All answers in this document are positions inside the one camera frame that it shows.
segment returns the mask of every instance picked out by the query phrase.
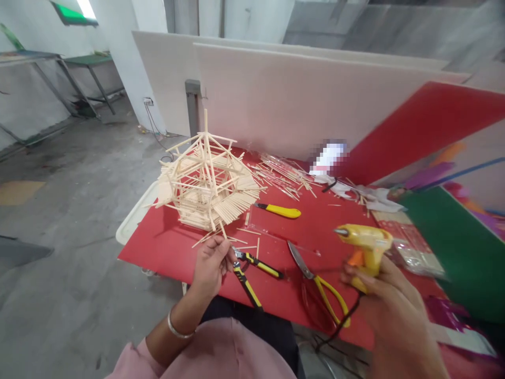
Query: scissor blade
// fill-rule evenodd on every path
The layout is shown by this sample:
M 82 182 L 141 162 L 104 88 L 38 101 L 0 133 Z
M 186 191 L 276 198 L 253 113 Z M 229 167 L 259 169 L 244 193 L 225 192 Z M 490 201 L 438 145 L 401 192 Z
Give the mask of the scissor blade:
M 298 252 L 298 249 L 296 248 L 296 246 L 291 241 L 288 241 L 288 246 L 289 246 L 289 250 L 291 251 L 291 255 L 295 259 L 295 262 L 298 265 L 298 267 L 300 267 L 300 270 L 303 272 L 304 276 L 307 279 L 313 279 L 314 274 L 312 272 L 310 272 L 309 268 L 307 267 L 303 258 L 301 257 L 300 253 Z

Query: bracelet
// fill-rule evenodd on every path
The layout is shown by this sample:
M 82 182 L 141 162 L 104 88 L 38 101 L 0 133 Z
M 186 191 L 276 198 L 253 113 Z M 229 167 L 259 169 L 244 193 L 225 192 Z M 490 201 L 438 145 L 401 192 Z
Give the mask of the bracelet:
M 195 334 L 195 332 L 192 332 L 191 334 L 180 334 L 178 331 L 175 330 L 174 326 L 172 325 L 172 321 L 170 321 L 170 313 L 172 313 L 172 310 L 170 310 L 170 312 L 168 312 L 168 317 L 167 317 L 167 320 L 168 320 L 168 328 L 170 329 L 170 331 L 177 337 L 177 338 L 182 338 L 183 340 L 187 339 L 187 338 L 190 338 L 190 337 L 193 337 L 193 335 Z

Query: gray floor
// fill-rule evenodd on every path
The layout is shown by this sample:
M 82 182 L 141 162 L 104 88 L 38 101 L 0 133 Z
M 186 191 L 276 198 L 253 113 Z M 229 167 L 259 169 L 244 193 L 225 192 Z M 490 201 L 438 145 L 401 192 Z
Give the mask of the gray floor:
M 182 296 L 179 282 L 117 260 L 116 230 L 166 154 L 127 99 L 114 107 L 0 163 L 0 183 L 47 182 L 24 205 L 0 206 L 0 235 L 55 249 L 0 274 L 0 377 L 102 378 Z M 302 361 L 308 379 L 331 377 L 307 345 Z

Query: pink clothing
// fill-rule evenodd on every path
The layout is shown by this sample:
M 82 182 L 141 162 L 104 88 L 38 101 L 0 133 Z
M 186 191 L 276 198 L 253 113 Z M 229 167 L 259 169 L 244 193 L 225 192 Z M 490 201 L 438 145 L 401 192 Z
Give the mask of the pink clothing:
M 283 378 L 295 374 L 277 351 L 234 318 L 200 325 L 193 341 L 165 369 L 143 339 L 124 348 L 107 379 Z

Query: pink sleeve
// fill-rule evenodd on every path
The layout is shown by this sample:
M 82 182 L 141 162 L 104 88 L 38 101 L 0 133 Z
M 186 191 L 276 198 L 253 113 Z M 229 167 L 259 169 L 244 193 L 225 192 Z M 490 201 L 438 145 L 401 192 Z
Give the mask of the pink sleeve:
M 131 342 L 125 346 L 114 371 L 106 379 L 158 379 L 165 370 L 151 356 L 143 339 L 136 349 Z

